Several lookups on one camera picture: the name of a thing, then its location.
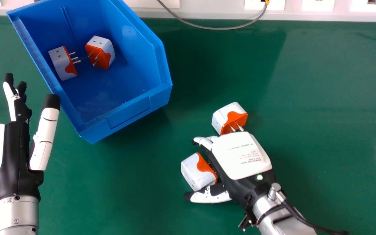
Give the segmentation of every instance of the robotic hand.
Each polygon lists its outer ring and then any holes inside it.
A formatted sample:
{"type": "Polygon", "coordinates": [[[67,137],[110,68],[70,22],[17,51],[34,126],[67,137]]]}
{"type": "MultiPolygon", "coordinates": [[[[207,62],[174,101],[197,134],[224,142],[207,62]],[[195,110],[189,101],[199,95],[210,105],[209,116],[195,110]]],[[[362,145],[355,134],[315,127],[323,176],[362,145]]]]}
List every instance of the robotic hand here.
{"type": "Polygon", "coordinates": [[[50,157],[58,122],[60,98],[47,95],[39,126],[30,143],[27,84],[14,88],[12,73],[7,73],[3,89],[11,122],[0,124],[0,235],[37,235],[39,230],[38,187],[50,157]]]}
{"type": "Polygon", "coordinates": [[[182,175],[195,190],[185,193],[184,199],[194,203],[234,200],[244,210],[239,224],[244,232],[252,226],[262,235],[316,235],[315,230],[348,234],[308,222],[291,205],[276,183],[269,156],[256,138],[243,130],[246,119],[247,113],[238,103],[229,104],[213,115],[212,125],[221,136],[194,138],[193,144],[200,146],[209,164],[200,153],[182,162],[182,175]]]}

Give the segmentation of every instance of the white wall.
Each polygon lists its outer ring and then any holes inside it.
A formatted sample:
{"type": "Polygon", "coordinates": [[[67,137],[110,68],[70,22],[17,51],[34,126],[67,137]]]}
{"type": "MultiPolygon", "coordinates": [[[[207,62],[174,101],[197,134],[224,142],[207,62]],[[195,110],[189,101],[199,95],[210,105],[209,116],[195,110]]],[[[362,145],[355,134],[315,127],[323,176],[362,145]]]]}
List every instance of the white wall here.
{"type": "MultiPolygon", "coordinates": [[[[19,5],[33,0],[2,0],[0,15],[19,5]]],[[[140,17],[171,18],[156,0],[124,0],[130,6],[149,6],[133,8],[140,17]]],[[[244,0],[163,0],[182,18],[206,19],[253,19],[259,10],[245,10],[244,0]]],[[[332,12],[310,12],[301,10],[302,0],[285,0],[284,11],[267,11],[263,20],[305,20],[305,21],[376,21],[374,12],[350,12],[351,0],[336,0],[332,12]]]]}

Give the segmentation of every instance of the white and orange plug adapter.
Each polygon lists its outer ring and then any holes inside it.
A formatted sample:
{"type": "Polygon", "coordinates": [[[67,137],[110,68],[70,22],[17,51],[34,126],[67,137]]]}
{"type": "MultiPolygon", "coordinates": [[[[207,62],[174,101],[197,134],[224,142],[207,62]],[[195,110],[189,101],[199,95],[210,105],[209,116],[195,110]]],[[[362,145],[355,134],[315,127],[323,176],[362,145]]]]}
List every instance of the white and orange plug adapter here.
{"type": "Polygon", "coordinates": [[[78,60],[78,57],[71,58],[73,54],[75,54],[75,52],[69,53],[66,46],[60,46],[49,51],[50,59],[62,81],[78,76],[74,64],[81,61],[78,60]]]}
{"type": "Polygon", "coordinates": [[[219,135],[228,134],[237,130],[244,131],[248,114],[239,103],[233,102],[213,113],[211,124],[219,135]]]}
{"type": "Polygon", "coordinates": [[[217,174],[200,153],[181,162],[181,173],[194,191],[217,183],[217,174]]]}
{"type": "Polygon", "coordinates": [[[89,61],[93,66],[107,70],[115,59],[114,48],[110,40],[93,36],[85,45],[89,61]]]}

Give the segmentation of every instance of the blue storage box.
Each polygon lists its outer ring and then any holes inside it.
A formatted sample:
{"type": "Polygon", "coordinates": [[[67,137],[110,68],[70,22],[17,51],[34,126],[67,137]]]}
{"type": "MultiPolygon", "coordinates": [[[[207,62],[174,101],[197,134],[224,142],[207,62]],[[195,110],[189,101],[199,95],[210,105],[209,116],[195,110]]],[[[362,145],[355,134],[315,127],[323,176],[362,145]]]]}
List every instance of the blue storage box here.
{"type": "Polygon", "coordinates": [[[7,13],[76,132],[95,143],[169,101],[172,81],[158,37],[121,0],[43,0],[7,13]],[[93,67],[85,44],[109,39],[116,59],[93,67]],[[66,46],[82,60],[62,82],[48,51],[66,46]]]}

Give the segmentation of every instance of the green tabletop surface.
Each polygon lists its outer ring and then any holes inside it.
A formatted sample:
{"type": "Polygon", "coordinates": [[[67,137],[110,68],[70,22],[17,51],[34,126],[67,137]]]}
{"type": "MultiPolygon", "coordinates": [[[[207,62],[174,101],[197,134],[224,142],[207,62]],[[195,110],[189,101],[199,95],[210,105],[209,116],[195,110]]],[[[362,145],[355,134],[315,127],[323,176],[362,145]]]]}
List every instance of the green tabletop surface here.
{"type": "MultiPolygon", "coordinates": [[[[61,112],[40,187],[40,234],[243,234],[241,207],[185,202],[191,189],[180,173],[180,162],[199,151],[192,138],[215,135],[213,112],[237,101],[249,113],[245,129],[309,221],[376,235],[376,23],[259,21],[205,31],[174,19],[144,21],[166,49],[170,102],[94,145],[61,112]]],[[[49,89],[0,17],[2,123],[9,121],[6,72],[28,84],[33,134],[49,89]]]]}

